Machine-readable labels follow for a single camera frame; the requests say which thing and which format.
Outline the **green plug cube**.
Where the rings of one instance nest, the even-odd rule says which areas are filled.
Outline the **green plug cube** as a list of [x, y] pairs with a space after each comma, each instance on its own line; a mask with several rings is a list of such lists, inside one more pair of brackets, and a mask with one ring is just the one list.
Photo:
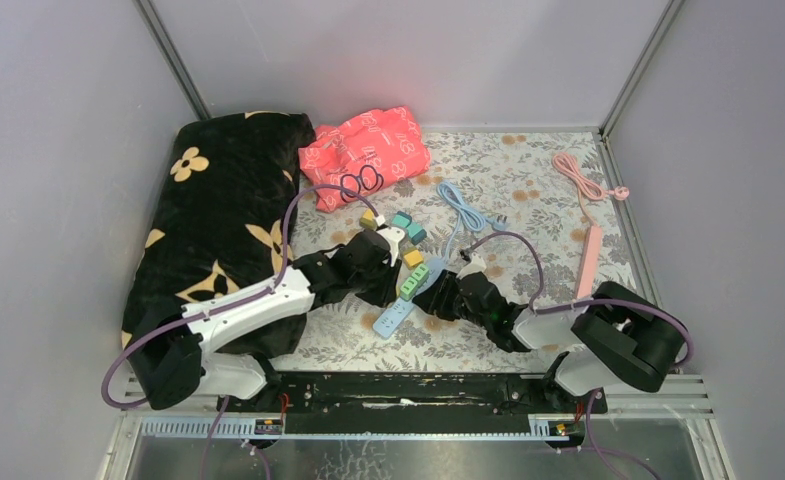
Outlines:
[[416, 284], [423, 284], [430, 274], [430, 268], [426, 264], [420, 264], [412, 270], [410, 279]]
[[420, 282], [410, 277], [400, 286], [399, 298], [404, 301], [410, 301], [419, 288]]

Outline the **green plug cube bottom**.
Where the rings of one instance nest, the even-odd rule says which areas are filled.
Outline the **green plug cube bottom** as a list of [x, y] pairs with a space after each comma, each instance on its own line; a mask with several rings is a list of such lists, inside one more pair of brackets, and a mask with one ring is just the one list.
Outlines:
[[430, 268], [426, 264], [420, 264], [412, 270], [410, 279], [416, 284], [423, 284], [430, 274]]

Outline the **blue power strip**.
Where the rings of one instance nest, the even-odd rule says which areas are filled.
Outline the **blue power strip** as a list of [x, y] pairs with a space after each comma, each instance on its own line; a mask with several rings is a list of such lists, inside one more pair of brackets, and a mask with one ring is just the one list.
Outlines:
[[447, 267], [451, 257], [451, 250], [454, 240], [461, 230], [465, 229], [471, 233], [482, 232], [487, 227], [494, 231], [504, 231], [507, 227], [508, 218], [506, 215], [497, 215], [494, 218], [487, 217], [485, 214], [469, 205], [463, 198], [460, 190], [448, 181], [442, 181], [436, 187], [437, 195], [456, 213], [457, 219], [454, 228], [445, 244], [441, 256], [432, 257], [424, 265], [417, 267], [417, 270], [425, 268], [424, 282], [412, 291], [409, 299], [398, 298], [391, 307], [388, 307], [373, 324], [373, 330], [382, 338], [388, 339], [404, 320], [415, 309], [413, 300], [418, 293], [422, 293], [432, 286], [442, 271]]

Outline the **pink power strip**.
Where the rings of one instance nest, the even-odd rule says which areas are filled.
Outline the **pink power strip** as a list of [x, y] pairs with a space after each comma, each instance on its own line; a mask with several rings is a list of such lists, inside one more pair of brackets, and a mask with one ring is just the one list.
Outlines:
[[603, 242], [602, 227], [588, 211], [587, 204], [602, 202], [607, 199], [625, 201], [629, 197], [630, 191], [625, 186], [616, 186], [608, 189], [600, 183], [593, 182], [581, 172], [577, 158], [569, 153], [561, 152], [555, 154], [552, 158], [552, 165], [574, 185], [578, 205], [583, 218], [588, 223], [576, 282], [575, 296], [577, 299], [580, 299], [592, 294], [594, 280], [598, 271], [598, 257]]

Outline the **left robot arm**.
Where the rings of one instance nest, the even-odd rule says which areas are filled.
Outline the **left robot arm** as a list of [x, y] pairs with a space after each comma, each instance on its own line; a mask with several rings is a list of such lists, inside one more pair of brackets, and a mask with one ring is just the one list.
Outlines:
[[264, 411], [277, 401], [272, 368], [260, 356], [233, 355], [222, 347], [275, 322], [338, 303], [353, 294], [384, 306], [401, 268], [398, 227], [364, 230], [332, 255], [300, 257], [283, 274], [219, 299], [156, 307], [132, 335], [130, 365], [154, 410], [193, 395], [232, 396]]

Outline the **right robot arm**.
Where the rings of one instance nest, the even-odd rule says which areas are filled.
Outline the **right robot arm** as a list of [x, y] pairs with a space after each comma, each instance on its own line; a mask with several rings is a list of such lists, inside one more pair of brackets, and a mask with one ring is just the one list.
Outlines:
[[691, 359], [684, 324], [622, 285], [606, 281], [589, 296], [546, 308], [507, 300], [482, 272], [443, 271], [414, 298], [429, 315], [481, 327], [499, 349], [562, 354], [541, 386], [543, 402], [565, 412], [594, 389], [624, 384], [656, 393], [667, 374]]

